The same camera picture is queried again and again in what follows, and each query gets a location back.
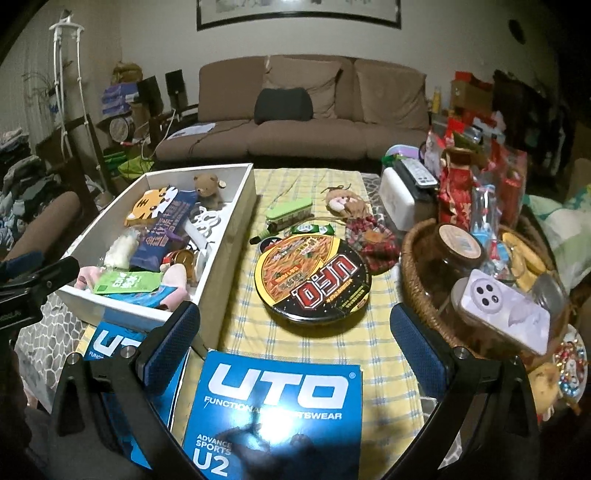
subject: yellow plaid tablecloth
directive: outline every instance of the yellow plaid tablecloth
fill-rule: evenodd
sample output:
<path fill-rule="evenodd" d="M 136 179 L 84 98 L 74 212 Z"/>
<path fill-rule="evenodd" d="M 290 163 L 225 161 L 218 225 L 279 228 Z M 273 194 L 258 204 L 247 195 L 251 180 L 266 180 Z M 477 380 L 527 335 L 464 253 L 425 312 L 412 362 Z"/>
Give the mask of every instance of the yellow plaid tablecloth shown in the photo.
<path fill-rule="evenodd" d="M 324 204 L 326 192 L 322 193 L 327 187 L 350 184 L 351 190 L 368 199 L 358 172 L 281 168 L 255 170 L 255 179 L 259 202 L 248 238 L 264 227 L 265 212 L 277 202 L 311 197 L 314 215 L 329 216 Z M 336 225 L 336 235 L 344 238 L 343 225 Z M 245 247 L 226 309 L 219 349 L 267 359 L 361 365 L 363 428 L 359 478 L 379 478 L 423 426 L 417 380 L 389 328 L 390 310 L 400 301 L 395 273 L 391 270 L 373 277 L 368 307 L 360 318 L 354 319 L 354 324 L 345 320 L 341 325 L 309 329 L 271 318 L 254 284 L 258 257 L 256 247 Z"/>

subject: white wall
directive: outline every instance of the white wall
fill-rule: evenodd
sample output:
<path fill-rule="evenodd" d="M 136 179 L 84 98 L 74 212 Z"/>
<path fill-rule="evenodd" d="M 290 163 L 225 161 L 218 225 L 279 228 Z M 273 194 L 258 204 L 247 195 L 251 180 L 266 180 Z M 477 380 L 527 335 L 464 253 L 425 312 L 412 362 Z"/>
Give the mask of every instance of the white wall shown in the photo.
<path fill-rule="evenodd" d="M 544 35 L 514 11 L 520 0 L 402 0 L 402 29 L 324 18 L 258 20 L 196 30 L 196 0 L 122 0 L 125 61 L 156 75 L 165 103 L 164 74 L 183 69 L 189 102 L 198 101 L 202 65 L 234 57 L 288 53 L 337 54 L 386 60 L 427 74 L 427 93 L 442 87 L 449 102 L 455 70 L 492 80 L 495 69 L 527 83 L 537 75 L 555 89 L 557 66 Z M 518 44 L 507 22 L 518 18 L 527 43 Z"/>
<path fill-rule="evenodd" d="M 110 85 L 111 72 L 121 59 L 119 0 L 49 0 L 31 19 L 0 66 L 0 131 L 21 126 L 30 133 L 35 146 L 52 130 L 47 98 L 35 95 L 44 87 L 38 78 L 24 81 L 23 75 L 38 72 L 50 78 L 53 85 L 53 33 L 50 25 L 57 22 L 64 8 L 74 13 L 73 21 L 85 27 L 80 43 L 83 91 L 87 112 L 94 122 L 102 119 L 100 96 Z M 68 118 L 82 115 L 82 104 L 77 85 L 76 42 L 64 38 L 64 62 L 74 63 L 65 70 L 66 105 Z M 75 139 L 83 162 L 94 165 L 89 140 L 77 132 Z M 99 140 L 106 146 L 107 137 L 98 131 Z"/>

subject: couch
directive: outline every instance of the couch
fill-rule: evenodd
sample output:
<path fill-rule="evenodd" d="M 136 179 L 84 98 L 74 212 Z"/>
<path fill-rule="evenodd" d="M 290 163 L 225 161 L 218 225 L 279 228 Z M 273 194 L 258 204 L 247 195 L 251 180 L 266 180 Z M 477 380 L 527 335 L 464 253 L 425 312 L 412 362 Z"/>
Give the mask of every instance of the couch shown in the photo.
<path fill-rule="evenodd" d="M 62 193 L 28 226 L 3 260 L 9 261 L 38 251 L 44 263 L 57 262 L 87 223 L 80 224 L 80 199 L 74 192 Z"/>
<path fill-rule="evenodd" d="M 336 118 L 313 118 L 306 122 L 268 121 L 255 125 L 256 99 L 263 88 L 268 67 L 266 57 L 243 57 L 205 65 L 199 71 L 199 112 L 201 123 L 215 122 L 207 134 L 186 135 L 165 140 L 157 147 L 156 168 L 225 161 L 251 161 L 265 166 L 333 166 L 347 170 L 379 171 L 379 160 L 395 144 L 419 147 L 428 131 L 425 75 L 408 67 L 372 60 L 339 56 L 296 55 L 288 58 L 338 61 L 336 77 Z M 377 90 L 393 91 L 400 105 L 397 124 L 364 121 L 361 87 L 356 70 L 375 66 L 391 68 L 391 79 Z M 405 119 L 414 118 L 409 128 Z"/>

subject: blue snack package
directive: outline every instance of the blue snack package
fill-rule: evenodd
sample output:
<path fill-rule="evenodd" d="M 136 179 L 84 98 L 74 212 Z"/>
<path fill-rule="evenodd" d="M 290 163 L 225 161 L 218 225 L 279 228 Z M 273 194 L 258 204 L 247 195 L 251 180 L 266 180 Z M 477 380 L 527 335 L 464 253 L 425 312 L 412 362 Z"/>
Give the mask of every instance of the blue snack package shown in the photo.
<path fill-rule="evenodd" d="M 112 293 L 107 295 L 107 297 L 114 300 L 124 301 L 125 303 L 131 303 L 132 305 L 140 305 L 142 307 L 154 309 L 176 289 L 177 287 L 160 285 L 160 288 L 149 293 Z"/>
<path fill-rule="evenodd" d="M 140 242 L 130 266 L 151 272 L 159 272 L 162 259 L 174 248 L 174 242 L 167 232 L 176 233 L 189 217 L 193 205 L 197 202 L 197 192 L 179 191 L 170 205 L 160 215 L 156 224 Z"/>

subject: white container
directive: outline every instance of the white container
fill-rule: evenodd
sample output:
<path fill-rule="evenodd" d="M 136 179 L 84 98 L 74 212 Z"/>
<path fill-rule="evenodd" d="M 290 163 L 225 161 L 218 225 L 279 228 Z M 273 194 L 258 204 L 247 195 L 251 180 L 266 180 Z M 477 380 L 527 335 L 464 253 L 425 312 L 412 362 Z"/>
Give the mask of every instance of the white container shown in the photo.
<path fill-rule="evenodd" d="M 378 194 L 396 228 L 408 232 L 415 224 L 414 199 L 392 167 L 384 169 Z"/>
<path fill-rule="evenodd" d="M 189 289 L 189 294 L 201 312 L 199 333 L 203 343 L 208 348 L 217 348 L 236 264 L 256 201 L 252 164 L 178 168 L 147 173 L 103 210 L 64 256 L 73 256 L 81 267 L 99 265 L 111 244 L 123 232 L 126 215 L 146 190 L 169 185 L 179 190 L 194 190 L 193 177 L 203 172 L 217 175 L 219 180 L 226 183 L 226 188 L 220 190 L 224 202 L 219 211 L 221 221 L 208 238 L 212 249 L 203 276 L 197 287 Z M 149 331 L 162 325 L 170 316 L 170 312 L 131 305 L 70 286 L 61 288 L 57 293 L 74 315 L 93 325 L 105 320 Z"/>

